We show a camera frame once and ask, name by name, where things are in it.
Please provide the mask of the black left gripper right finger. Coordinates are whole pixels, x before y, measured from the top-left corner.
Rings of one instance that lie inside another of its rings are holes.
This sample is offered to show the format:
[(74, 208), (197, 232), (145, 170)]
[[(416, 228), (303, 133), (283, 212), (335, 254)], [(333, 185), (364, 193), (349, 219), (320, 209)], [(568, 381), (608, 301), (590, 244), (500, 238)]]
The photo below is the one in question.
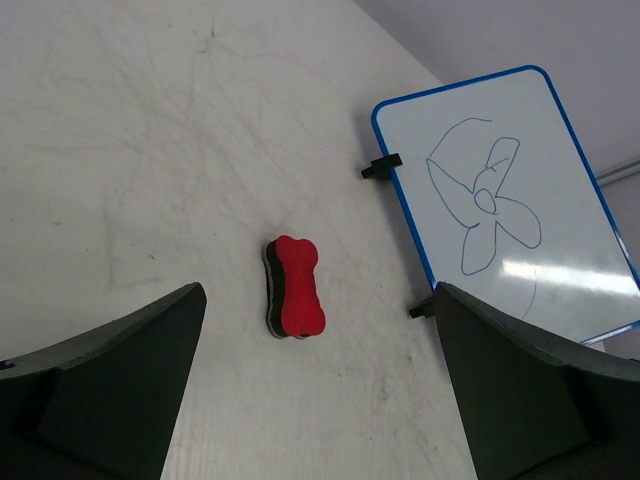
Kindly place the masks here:
[(478, 478), (638, 478), (638, 361), (447, 283), (435, 290), (435, 320)]

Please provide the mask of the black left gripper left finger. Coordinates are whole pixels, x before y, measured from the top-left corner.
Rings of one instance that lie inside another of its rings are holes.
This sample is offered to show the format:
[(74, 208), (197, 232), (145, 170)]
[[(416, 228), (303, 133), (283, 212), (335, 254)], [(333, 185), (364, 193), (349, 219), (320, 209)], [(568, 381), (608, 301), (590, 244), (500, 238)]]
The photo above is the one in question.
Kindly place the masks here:
[(160, 478), (206, 304), (194, 282), (2, 361), (2, 478)]

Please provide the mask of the blue framed whiteboard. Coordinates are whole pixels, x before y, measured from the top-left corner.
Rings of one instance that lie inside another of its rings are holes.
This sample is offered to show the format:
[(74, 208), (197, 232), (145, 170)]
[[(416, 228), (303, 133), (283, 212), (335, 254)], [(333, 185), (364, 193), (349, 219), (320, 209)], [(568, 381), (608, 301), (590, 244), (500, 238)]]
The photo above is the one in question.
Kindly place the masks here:
[(638, 327), (638, 270), (545, 70), (392, 98), (371, 124), (431, 286), (584, 345)]

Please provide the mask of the red bone-shaped eraser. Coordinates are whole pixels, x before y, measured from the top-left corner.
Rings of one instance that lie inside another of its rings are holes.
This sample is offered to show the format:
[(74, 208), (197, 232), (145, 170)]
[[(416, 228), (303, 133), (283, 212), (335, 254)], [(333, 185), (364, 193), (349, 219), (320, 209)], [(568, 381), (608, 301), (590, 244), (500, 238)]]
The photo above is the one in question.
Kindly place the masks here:
[(303, 339), (324, 332), (326, 316), (315, 280), (318, 260), (317, 248), (308, 239), (281, 235), (265, 247), (266, 321), (276, 338)]

